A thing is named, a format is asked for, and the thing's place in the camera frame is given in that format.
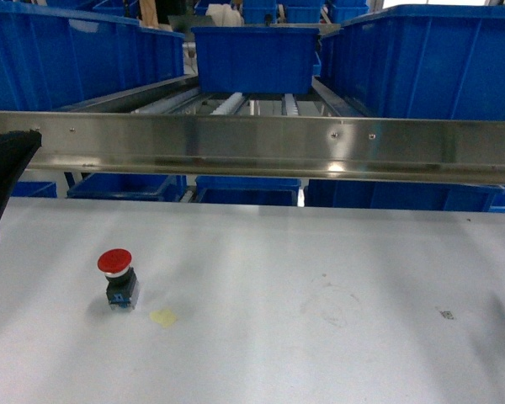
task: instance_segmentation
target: yellow sticker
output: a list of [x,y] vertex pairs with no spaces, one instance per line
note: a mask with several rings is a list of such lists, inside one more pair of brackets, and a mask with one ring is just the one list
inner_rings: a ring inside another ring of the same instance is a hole
[[172,313],[170,309],[161,309],[150,313],[150,320],[157,324],[161,324],[163,328],[169,328],[177,319],[176,315]]

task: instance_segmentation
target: black bracket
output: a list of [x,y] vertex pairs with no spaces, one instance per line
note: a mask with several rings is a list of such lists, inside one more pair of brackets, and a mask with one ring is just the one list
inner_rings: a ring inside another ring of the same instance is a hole
[[0,134],[0,219],[15,184],[40,147],[41,133],[33,130]]

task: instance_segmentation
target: stainless steel rail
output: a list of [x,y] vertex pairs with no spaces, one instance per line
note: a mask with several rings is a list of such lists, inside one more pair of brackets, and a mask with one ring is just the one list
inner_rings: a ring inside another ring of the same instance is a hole
[[505,183],[505,122],[0,112],[31,168]]

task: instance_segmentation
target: white work surface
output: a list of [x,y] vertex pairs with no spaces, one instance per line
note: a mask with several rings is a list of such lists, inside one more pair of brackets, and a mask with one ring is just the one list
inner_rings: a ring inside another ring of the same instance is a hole
[[12,199],[0,231],[0,403],[505,403],[505,215]]

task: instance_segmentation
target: conveyor rack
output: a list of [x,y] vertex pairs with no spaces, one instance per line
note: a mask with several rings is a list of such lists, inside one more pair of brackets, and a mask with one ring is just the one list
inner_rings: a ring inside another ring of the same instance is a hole
[[[0,112],[0,133],[42,134],[33,169],[505,184],[505,122],[365,118],[316,79],[306,95],[243,94],[210,114],[231,95],[179,77],[52,112]],[[280,116],[258,116],[258,100],[280,102]],[[322,116],[284,116],[295,101]]]

